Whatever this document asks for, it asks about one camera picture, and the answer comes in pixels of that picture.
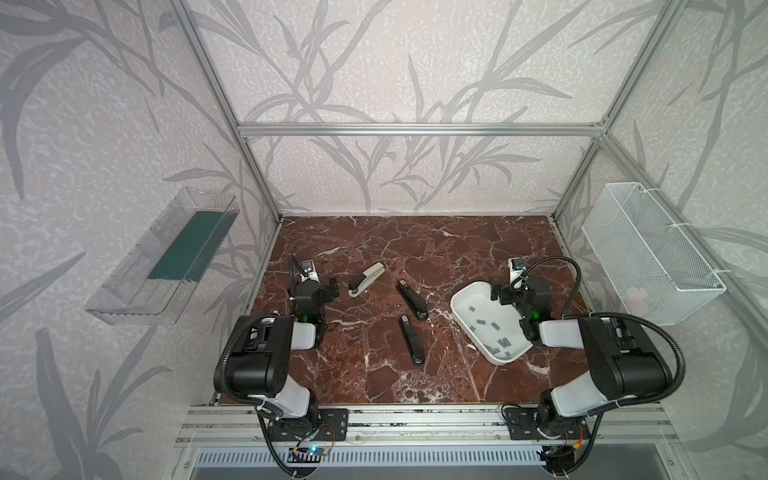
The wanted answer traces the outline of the beige stapler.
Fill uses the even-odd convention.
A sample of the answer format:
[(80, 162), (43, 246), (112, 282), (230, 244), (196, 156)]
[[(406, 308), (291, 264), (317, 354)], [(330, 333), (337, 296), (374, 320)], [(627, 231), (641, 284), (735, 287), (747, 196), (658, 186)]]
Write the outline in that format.
[(348, 294), (352, 298), (356, 298), (367, 290), (384, 272), (386, 267), (383, 263), (377, 262), (362, 273), (354, 276), (348, 282)]

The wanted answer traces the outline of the black stapler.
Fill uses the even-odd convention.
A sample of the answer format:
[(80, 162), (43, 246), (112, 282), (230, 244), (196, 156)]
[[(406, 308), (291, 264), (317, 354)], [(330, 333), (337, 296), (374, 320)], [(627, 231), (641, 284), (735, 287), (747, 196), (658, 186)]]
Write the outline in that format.
[(412, 326), (412, 322), (406, 315), (403, 315), (399, 318), (398, 323), (412, 362), (415, 365), (422, 365), (425, 361), (424, 347), (416, 330)]
[(396, 285), (397, 291), (403, 298), (405, 304), (420, 320), (429, 318), (428, 304), (426, 300), (419, 295), (405, 280), (399, 280)]

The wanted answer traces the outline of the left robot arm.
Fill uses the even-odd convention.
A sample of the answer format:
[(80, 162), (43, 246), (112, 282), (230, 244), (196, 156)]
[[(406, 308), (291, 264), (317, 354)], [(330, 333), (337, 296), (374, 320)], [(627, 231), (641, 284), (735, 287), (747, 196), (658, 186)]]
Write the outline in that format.
[(289, 289), (290, 314), (240, 317), (214, 371), (215, 391), (271, 420), (304, 422), (314, 429), (316, 396), (291, 377), (289, 363), (294, 351), (320, 347), (328, 328), (325, 305), (338, 296), (335, 278), (327, 284), (307, 278)]

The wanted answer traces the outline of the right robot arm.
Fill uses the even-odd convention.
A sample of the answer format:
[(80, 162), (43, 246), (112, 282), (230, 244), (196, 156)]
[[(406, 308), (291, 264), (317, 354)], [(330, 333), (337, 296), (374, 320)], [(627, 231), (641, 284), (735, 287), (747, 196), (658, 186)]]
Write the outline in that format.
[(542, 394), (540, 427), (599, 416), (632, 405), (658, 402), (682, 385), (686, 361), (674, 338), (653, 322), (623, 312), (592, 312), (555, 320), (522, 275), (493, 283), (490, 297), (512, 306), (524, 338), (550, 348), (584, 352), (587, 372)]

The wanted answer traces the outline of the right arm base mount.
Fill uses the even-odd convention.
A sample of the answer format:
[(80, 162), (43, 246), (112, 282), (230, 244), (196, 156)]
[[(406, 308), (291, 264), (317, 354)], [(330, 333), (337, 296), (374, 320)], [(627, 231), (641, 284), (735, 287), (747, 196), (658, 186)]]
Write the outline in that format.
[(512, 440), (581, 442), (591, 437), (584, 417), (566, 418), (549, 407), (505, 404), (501, 416)]

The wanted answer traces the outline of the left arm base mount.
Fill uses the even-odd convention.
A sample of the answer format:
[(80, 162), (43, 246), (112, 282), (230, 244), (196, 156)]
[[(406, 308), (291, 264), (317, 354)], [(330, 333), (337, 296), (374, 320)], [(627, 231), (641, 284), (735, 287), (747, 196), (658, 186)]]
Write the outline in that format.
[(301, 418), (270, 420), (267, 432), (272, 441), (313, 440), (344, 441), (349, 426), (350, 411), (346, 408), (320, 408)]

